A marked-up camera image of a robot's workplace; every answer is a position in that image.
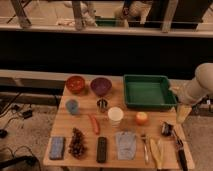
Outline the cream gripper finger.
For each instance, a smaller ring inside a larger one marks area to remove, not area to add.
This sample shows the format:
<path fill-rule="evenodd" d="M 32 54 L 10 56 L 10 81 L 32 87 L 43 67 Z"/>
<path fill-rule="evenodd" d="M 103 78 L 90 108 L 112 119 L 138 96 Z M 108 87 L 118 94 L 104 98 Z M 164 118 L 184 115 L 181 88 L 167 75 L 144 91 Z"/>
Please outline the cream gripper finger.
<path fill-rule="evenodd" d="M 192 111 L 192 107 L 190 105 L 179 104 L 177 106 L 176 121 L 179 124 L 183 123 L 191 111 Z"/>

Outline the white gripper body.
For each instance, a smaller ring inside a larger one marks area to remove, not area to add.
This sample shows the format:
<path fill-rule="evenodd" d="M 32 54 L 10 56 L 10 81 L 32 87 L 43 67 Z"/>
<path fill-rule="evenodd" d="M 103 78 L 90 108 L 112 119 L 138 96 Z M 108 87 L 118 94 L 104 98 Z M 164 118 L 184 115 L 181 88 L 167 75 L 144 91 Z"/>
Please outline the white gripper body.
<path fill-rule="evenodd" d="M 195 105 L 197 102 L 194 90 L 186 84 L 182 86 L 171 86 L 170 90 L 177 96 L 178 101 L 182 104 Z"/>

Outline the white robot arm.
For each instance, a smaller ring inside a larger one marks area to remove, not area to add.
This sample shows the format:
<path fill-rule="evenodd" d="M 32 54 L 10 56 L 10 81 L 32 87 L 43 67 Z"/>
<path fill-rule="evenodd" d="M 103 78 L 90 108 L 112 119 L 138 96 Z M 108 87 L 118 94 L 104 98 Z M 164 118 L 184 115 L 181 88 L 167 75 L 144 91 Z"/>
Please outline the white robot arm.
<path fill-rule="evenodd" d="M 176 121 L 182 124 L 194 105 L 207 95 L 213 94 L 213 63 L 200 64 L 195 69 L 192 80 L 179 87 L 173 86 L 170 90 L 178 98 Z"/>

